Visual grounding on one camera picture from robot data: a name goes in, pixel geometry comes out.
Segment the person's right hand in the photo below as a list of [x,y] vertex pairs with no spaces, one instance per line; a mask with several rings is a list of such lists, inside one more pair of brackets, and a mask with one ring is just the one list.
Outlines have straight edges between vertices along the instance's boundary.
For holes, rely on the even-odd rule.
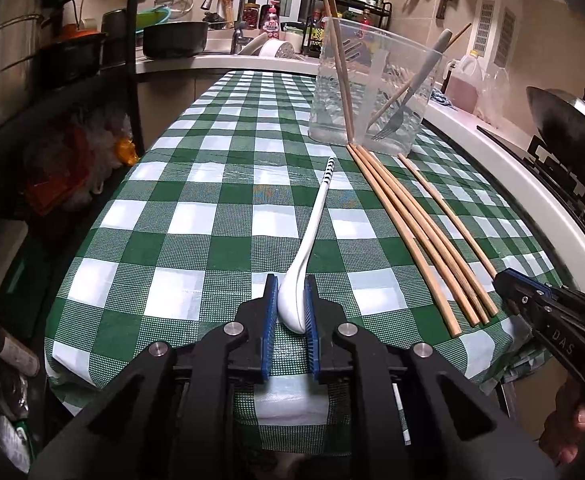
[[571,376],[556,393],[539,447],[557,466],[573,463],[585,449],[585,393]]

